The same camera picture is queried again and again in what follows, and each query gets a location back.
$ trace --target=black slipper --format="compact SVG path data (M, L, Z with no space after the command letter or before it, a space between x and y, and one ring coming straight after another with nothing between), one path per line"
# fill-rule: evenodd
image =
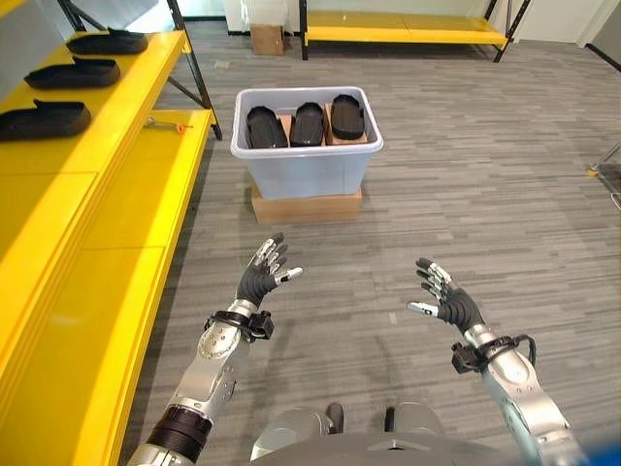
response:
M321 146L323 141L323 110L314 102L298 108L291 119L289 144L292 148Z
M275 149L289 146L282 123L267 107L254 107L248 113L246 121L252 149Z
M34 109L0 114L0 141L28 141L62 138L83 132L90 112L83 102L42 102Z
M23 80L35 89L106 87L118 81L120 70L114 60L73 58L75 64L47 66L31 72Z
M108 28L108 34L88 34L67 43L67 49L81 55L132 55L145 50L148 40L142 32Z
M363 109L356 99L341 94L332 103L332 134L339 139L358 139L365 132Z

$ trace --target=plastic bin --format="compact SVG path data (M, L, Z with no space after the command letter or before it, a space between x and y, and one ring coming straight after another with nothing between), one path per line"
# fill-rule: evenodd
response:
M349 94L364 107L366 144L315 148L249 149L246 117L258 105L277 114L295 115L306 102L332 102ZM267 200L352 194L358 190L367 162L384 142L367 95L360 87L291 87L246 89L237 95L231 153L243 160L261 196Z

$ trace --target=robot forearm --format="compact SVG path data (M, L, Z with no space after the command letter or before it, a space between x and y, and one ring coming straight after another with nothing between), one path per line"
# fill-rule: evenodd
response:
M497 339L483 324L472 327L464 337L475 349ZM524 457L543 466L587 464L570 424L539 385L531 362L515 349L497 357L494 351L498 349L486 354L491 362L481 375Z
M256 307L236 300L227 310L249 317ZM249 342L242 330L217 321L201 336L196 356L185 370L164 416L129 466L189 466L198 459L212 427L231 399Z

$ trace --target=silver robotic arm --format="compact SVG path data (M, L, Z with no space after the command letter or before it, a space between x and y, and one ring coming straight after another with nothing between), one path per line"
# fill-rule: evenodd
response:
M146 443L132 455L129 466L191 466L196 463L224 405L235 390L236 378L256 339L269 340L274 331L270 314L258 313L265 295L300 275L297 267L280 270L287 246L278 233L252 256L226 311L213 314L201 336L194 360L153 428Z
M457 372L479 372L490 395L498 403L507 428L528 464L578 466L588 464L570 424L539 385L535 372L535 342L527 336L498 338L490 330L474 300L444 269L429 259L416 262L423 289L439 306L410 302L408 309L456 325L468 342L453 346ZM515 348L528 339L526 358Z

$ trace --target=yellow shelving unit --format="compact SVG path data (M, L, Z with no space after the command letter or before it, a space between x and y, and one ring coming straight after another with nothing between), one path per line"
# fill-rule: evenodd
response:
M0 0L0 17L8 15L11 11L25 2L26 0Z
M0 112L33 99L82 101L92 121L80 135L0 145L0 293L8 297L0 326L0 421L23 361L38 341L50 303L66 278L83 232L147 121L180 56L182 32L148 36L138 55L116 56L121 79L89 90L36 90L21 84ZM42 66L71 61L63 46Z
M489 23L497 0L489 0L483 17L314 11L308 10L307 0L299 0L302 58L309 58L310 42L326 41L490 45L499 61L530 2L522 0L514 21L507 17L507 32L501 33Z
M9 3L17 2L0 13ZM76 30L82 17L103 28L69 0L59 3ZM221 139L179 5L168 3L177 30L148 34L139 54L115 55L121 76L112 86L22 83L0 103L2 113L34 99L80 101L91 113L75 137L0 143L7 464L116 464L209 129ZM169 76L182 52L200 97ZM71 62L63 46L40 67ZM167 80L207 110L154 111ZM146 128L148 117L186 130Z
M0 427L8 464L115 464L214 123L210 111L152 115L191 127L143 129L107 189Z

